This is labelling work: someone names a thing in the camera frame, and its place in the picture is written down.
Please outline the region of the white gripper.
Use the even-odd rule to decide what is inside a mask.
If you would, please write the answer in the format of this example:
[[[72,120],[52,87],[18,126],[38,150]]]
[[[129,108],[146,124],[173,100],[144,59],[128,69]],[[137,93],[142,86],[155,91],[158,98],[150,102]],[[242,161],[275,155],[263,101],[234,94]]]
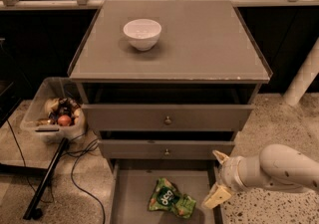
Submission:
[[[206,209],[213,209],[228,200],[232,196],[232,191],[240,192],[248,190],[239,175],[239,163],[243,157],[229,157],[218,150],[214,150],[212,154],[221,164],[219,177],[223,185],[218,183],[213,184],[201,203],[201,206]]]

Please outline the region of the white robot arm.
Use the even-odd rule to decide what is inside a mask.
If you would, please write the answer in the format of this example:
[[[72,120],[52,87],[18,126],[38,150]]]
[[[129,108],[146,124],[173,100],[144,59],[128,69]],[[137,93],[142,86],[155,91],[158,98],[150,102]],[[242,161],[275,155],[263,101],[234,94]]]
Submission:
[[[319,163],[283,144],[269,144],[249,157],[212,152],[221,165],[202,206],[213,209],[235,193],[260,188],[286,193],[319,192]]]

